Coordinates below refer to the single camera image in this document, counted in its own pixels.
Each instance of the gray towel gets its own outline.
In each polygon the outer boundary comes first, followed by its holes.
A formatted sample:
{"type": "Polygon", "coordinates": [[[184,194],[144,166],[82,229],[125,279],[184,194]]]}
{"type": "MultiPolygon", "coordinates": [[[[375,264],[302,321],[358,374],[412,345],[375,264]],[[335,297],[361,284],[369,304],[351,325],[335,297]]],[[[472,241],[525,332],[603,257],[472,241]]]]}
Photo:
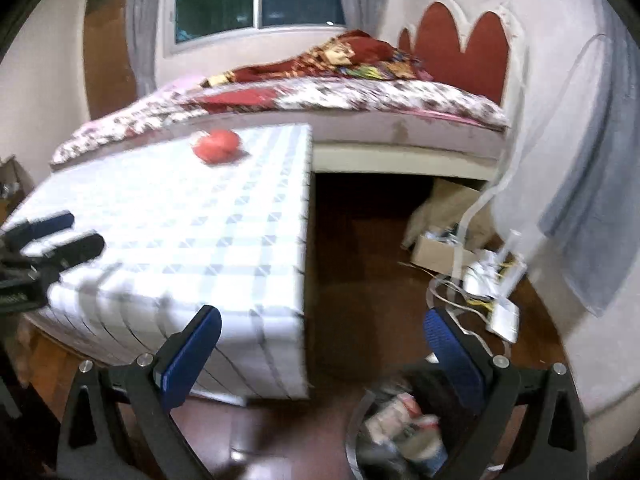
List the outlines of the gray towel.
{"type": "Polygon", "coordinates": [[[608,2],[605,64],[569,177],[540,220],[561,251],[564,277],[601,316],[640,247],[640,49],[608,2]]]}

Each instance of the white cable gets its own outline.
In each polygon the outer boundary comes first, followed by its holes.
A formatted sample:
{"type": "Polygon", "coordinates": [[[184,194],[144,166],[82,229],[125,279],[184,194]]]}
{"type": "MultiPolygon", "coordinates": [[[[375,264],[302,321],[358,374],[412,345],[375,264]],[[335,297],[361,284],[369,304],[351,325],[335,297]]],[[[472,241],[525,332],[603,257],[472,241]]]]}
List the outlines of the white cable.
{"type": "MultiPolygon", "coordinates": [[[[540,139],[542,138],[542,136],[537,133],[537,130],[538,129],[543,130],[544,128],[546,128],[548,123],[551,121],[556,111],[558,110],[559,104],[561,103],[561,100],[564,97],[564,94],[566,92],[566,89],[568,88],[569,82],[571,81],[571,79],[575,74],[575,69],[580,64],[580,62],[584,59],[584,54],[586,53],[590,44],[593,43],[593,41],[596,38],[606,38],[606,37],[607,36],[605,34],[599,32],[591,36],[586,41],[586,43],[578,53],[578,56],[576,57],[574,64],[569,70],[567,77],[565,78],[565,81],[561,86],[560,91],[556,95],[556,98],[552,101],[552,106],[549,108],[548,113],[544,115],[544,119],[542,121],[540,121],[534,128],[532,128],[530,135],[531,136],[536,135],[536,136],[534,137],[534,143],[529,145],[529,152],[530,150],[533,149],[535,144],[539,142],[540,139]]],[[[454,254],[453,254],[453,266],[452,266],[451,277],[454,281],[460,280],[460,277],[461,277],[463,250],[464,250],[464,243],[466,239],[466,229],[469,225],[469,222],[485,205],[489,203],[489,201],[494,196],[496,196],[498,193],[503,191],[509,185],[509,183],[511,182],[511,179],[513,178],[515,173],[518,171],[518,167],[520,165],[520,160],[522,158],[522,153],[524,150],[525,140],[527,139],[527,137],[528,136],[524,135],[523,132],[521,132],[518,135],[518,138],[516,139],[516,143],[513,149],[513,156],[511,157],[509,166],[505,171],[504,176],[501,178],[500,182],[495,186],[492,186],[489,189],[487,189],[484,193],[482,193],[482,195],[478,198],[478,200],[469,209],[467,209],[466,212],[462,215],[462,218],[458,223],[458,232],[456,233],[458,241],[454,248],[454,254]]]]}
{"type": "MultiPolygon", "coordinates": [[[[436,297],[438,298],[440,301],[443,301],[446,304],[449,304],[451,306],[454,306],[460,310],[465,310],[467,312],[470,312],[472,314],[476,314],[476,316],[479,316],[480,319],[482,319],[482,321],[484,321],[485,324],[488,324],[488,319],[483,316],[480,312],[478,312],[476,309],[471,308],[469,306],[466,305],[462,305],[459,303],[456,303],[455,301],[449,301],[446,298],[443,298],[441,295],[439,295],[436,292],[436,289],[438,286],[440,285],[445,285],[446,287],[450,288],[451,290],[454,291],[458,291],[460,292],[463,297],[465,298],[465,301],[468,301],[468,297],[466,292],[460,288],[459,286],[457,286],[455,283],[446,280],[445,279],[446,276],[444,274],[439,274],[438,276],[436,276],[435,278],[433,278],[430,282],[429,282],[429,286],[427,287],[427,293],[426,293],[426,300],[427,300],[427,306],[429,307],[429,309],[432,309],[435,307],[434,303],[433,303],[433,298],[436,297]]],[[[451,318],[453,319],[453,321],[456,323],[456,325],[458,326],[458,328],[462,331],[462,333],[466,334],[466,335],[472,335],[474,336],[476,339],[478,339],[478,341],[480,342],[480,344],[482,345],[482,347],[484,348],[484,350],[491,356],[494,356],[494,353],[491,351],[491,349],[489,348],[489,345],[487,344],[487,342],[476,332],[473,332],[472,330],[467,330],[466,328],[464,328],[459,320],[458,317],[456,315],[455,312],[452,312],[449,308],[447,308],[447,312],[449,313],[449,315],[451,316],[451,318]]],[[[505,341],[504,339],[502,339],[502,344],[504,346],[504,356],[511,359],[511,345],[508,343],[508,341],[505,341]]]]}

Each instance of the cardboard box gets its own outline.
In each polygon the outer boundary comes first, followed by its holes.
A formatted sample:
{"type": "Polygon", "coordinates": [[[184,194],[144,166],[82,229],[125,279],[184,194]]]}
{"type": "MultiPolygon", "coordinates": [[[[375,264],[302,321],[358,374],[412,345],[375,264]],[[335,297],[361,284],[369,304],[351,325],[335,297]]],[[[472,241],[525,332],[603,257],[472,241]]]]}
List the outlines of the cardboard box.
{"type": "MultiPolygon", "coordinates": [[[[409,218],[405,231],[405,246],[415,240],[411,257],[413,264],[441,274],[451,274],[454,246],[424,236],[426,231],[442,232],[460,222],[465,211],[478,199],[480,192],[470,187],[437,178],[429,199],[409,218]]],[[[494,224],[489,206],[483,207],[469,223],[466,232],[463,266],[476,260],[473,251],[484,247],[494,235],[494,224]]]]}

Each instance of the floral bedsheet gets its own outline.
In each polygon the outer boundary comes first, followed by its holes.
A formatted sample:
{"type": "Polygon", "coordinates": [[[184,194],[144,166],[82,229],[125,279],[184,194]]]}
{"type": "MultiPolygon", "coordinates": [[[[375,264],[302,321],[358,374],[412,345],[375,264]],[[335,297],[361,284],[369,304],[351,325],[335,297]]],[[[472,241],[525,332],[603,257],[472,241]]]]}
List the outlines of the floral bedsheet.
{"type": "Polygon", "coordinates": [[[486,97],[430,81],[305,77],[207,89],[173,84],[83,125],[60,144],[50,164],[55,167],[106,144],[207,114],[327,109],[445,114],[492,130],[508,126],[502,109],[486,97]]]}

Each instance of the trash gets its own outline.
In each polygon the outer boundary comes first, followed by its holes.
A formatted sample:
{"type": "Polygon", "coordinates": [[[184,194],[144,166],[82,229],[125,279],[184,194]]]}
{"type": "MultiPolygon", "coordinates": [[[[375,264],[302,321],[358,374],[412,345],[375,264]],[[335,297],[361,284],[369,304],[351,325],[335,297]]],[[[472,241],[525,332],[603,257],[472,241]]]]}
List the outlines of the trash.
{"type": "Polygon", "coordinates": [[[411,384],[405,378],[396,376],[389,378],[378,386],[376,391],[376,402],[379,404],[386,404],[394,397],[401,394],[411,393],[411,384]]]}
{"type": "Polygon", "coordinates": [[[399,394],[369,417],[364,425],[376,444],[392,440],[413,419],[422,415],[420,406],[410,394],[399,394]]]}
{"type": "Polygon", "coordinates": [[[444,244],[454,246],[458,243],[458,237],[456,236],[457,232],[458,224],[454,224],[444,230],[438,229],[436,227],[431,228],[429,231],[423,233],[422,236],[428,238],[429,240],[436,240],[437,242],[442,242],[444,244]]]}
{"type": "Polygon", "coordinates": [[[391,440],[385,440],[382,444],[373,442],[358,443],[358,460],[369,465],[386,465],[389,462],[404,462],[398,448],[391,440]]]}
{"type": "Polygon", "coordinates": [[[400,454],[428,476],[434,476],[447,461],[447,450],[440,436],[439,419],[424,415],[407,424],[394,443],[400,454]]]}

